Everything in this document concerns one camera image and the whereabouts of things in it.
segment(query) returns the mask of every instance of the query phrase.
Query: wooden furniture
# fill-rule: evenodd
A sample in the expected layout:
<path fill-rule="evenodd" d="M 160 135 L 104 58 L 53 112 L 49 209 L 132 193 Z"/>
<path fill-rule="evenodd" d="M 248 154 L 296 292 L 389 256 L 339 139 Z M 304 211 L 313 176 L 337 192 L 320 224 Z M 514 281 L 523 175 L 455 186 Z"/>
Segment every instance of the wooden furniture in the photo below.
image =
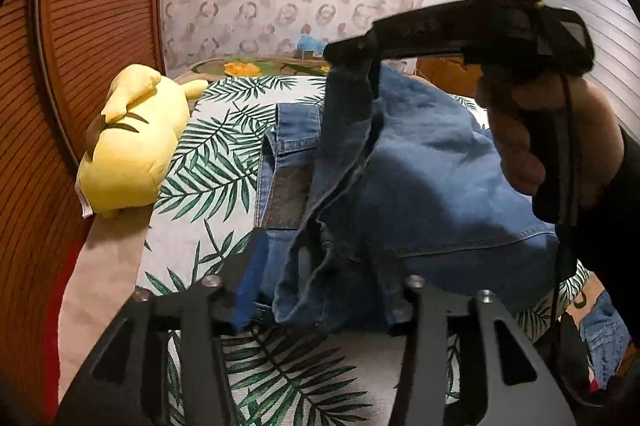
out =
<path fill-rule="evenodd" d="M 91 223 L 82 136 L 121 68 L 162 70 L 157 16 L 156 0 L 0 6 L 0 370 L 39 419 L 57 406 L 60 298 Z"/>
<path fill-rule="evenodd" d="M 448 94 L 472 98 L 482 76 L 478 65 L 464 66 L 462 58 L 420 58 L 418 74 Z"/>

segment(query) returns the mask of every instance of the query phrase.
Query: black sleeve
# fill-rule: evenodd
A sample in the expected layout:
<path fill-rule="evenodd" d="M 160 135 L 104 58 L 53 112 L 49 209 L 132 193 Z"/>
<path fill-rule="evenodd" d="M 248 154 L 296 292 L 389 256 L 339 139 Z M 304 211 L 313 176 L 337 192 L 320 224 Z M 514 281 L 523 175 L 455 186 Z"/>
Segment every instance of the black sleeve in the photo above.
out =
<path fill-rule="evenodd" d="M 640 342 L 640 145 L 623 130 L 625 157 L 599 204 L 578 218 L 575 251 Z"/>

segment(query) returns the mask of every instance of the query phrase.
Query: human hand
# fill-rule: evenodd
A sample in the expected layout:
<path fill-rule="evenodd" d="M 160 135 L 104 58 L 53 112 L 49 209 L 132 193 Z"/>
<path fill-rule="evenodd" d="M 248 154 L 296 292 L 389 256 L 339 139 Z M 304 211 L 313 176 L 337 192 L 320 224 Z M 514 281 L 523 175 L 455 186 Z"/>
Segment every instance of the human hand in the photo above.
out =
<path fill-rule="evenodd" d="M 574 123 L 580 152 L 580 206 L 593 208 L 613 180 L 624 157 L 622 132 L 606 97 L 584 78 L 569 78 Z M 511 96 L 524 110 L 557 110 L 564 106 L 558 74 L 548 72 L 537 80 L 514 86 Z M 487 108 L 500 166 L 509 184 L 533 196 L 545 179 L 545 167 L 529 151 L 529 132 L 511 116 L 501 113 L 492 93 L 480 80 L 476 101 Z"/>

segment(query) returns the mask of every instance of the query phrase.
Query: clothes pile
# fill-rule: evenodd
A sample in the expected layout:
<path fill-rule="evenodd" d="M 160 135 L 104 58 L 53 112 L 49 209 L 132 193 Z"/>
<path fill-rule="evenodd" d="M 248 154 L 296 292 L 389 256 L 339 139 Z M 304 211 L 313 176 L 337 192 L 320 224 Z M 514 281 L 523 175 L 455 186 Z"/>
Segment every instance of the clothes pile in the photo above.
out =
<path fill-rule="evenodd" d="M 604 389 L 618 372 L 630 341 L 622 317 L 606 291 L 580 321 L 580 337 L 589 349 L 589 365 L 597 388 Z"/>
<path fill-rule="evenodd" d="M 262 145 L 260 298 L 284 326 L 385 330 L 407 318 L 418 274 L 510 311 L 553 287 L 558 246 L 500 170 L 491 131 L 438 88 L 383 67 L 334 68 L 324 106 L 279 104 Z M 562 279 L 575 260 L 562 266 Z"/>

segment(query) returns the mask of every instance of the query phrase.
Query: red fabric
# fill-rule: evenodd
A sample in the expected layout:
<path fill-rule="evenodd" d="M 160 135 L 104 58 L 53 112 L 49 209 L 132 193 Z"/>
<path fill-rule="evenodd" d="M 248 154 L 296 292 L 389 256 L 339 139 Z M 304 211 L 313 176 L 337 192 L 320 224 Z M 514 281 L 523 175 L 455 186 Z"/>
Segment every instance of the red fabric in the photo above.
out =
<path fill-rule="evenodd" d="M 45 321 L 44 350 L 45 350 L 45 375 L 44 375 L 44 413 L 49 422 L 58 410 L 58 383 L 60 382 L 60 358 L 58 357 L 58 317 L 62 307 L 62 297 L 66 284 L 69 282 L 76 261 L 82 249 L 82 242 L 73 244 L 68 252 L 60 276 L 53 285 L 49 309 Z"/>

